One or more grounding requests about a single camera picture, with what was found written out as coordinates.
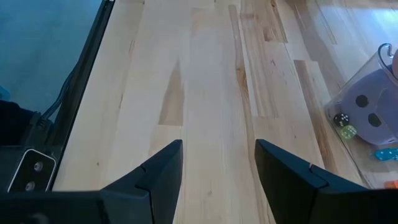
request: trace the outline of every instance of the black die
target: black die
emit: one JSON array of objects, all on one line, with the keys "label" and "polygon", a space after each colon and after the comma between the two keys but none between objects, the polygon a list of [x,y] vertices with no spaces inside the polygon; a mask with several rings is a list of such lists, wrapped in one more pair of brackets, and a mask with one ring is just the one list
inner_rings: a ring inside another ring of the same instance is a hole
[{"label": "black die", "polygon": [[349,124],[349,117],[347,114],[339,113],[335,115],[333,122],[336,126],[344,127]]}]

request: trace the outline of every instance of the green die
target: green die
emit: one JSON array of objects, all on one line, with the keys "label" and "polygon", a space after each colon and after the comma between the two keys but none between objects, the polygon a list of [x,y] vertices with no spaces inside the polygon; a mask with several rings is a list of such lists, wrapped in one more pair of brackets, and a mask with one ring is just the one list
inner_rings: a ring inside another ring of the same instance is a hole
[{"label": "green die", "polygon": [[356,135],[356,130],[352,125],[347,125],[341,129],[340,134],[345,139],[352,139]]}]

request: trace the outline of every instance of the orange object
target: orange object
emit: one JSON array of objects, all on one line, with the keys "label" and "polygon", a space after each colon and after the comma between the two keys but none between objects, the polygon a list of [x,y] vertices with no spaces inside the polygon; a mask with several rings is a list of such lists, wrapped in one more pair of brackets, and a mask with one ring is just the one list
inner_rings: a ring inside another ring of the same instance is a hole
[{"label": "orange object", "polygon": [[398,189],[398,180],[386,181],[384,187],[386,189]]}]

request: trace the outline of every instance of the wood grain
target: wood grain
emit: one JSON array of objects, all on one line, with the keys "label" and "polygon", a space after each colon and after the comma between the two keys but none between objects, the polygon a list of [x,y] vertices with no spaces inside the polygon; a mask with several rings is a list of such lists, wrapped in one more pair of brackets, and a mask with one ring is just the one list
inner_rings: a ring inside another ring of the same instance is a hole
[{"label": "wood grain", "polygon": [[257,138],[361,185],[398,179],[396,162],[376,161],[378,147],[358,138],[341,141],[324,113],[379,44],[398,44],[397,9],[116,1],[54,190],[100,189],[174,139],[184,146],[174,223],[275,223]]}]

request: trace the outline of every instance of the transparent bin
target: transparent bin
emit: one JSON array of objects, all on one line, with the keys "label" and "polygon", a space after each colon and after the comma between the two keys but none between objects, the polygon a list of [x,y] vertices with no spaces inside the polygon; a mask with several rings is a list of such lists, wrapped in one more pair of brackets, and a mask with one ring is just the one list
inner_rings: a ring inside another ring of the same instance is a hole
[{"label": "transparent bin", "polygon": [[373,189],[398,188],[398,72],[397,77],[393,72],[398,68],[391,48],[382,44],[325,106],[331,126]]}]

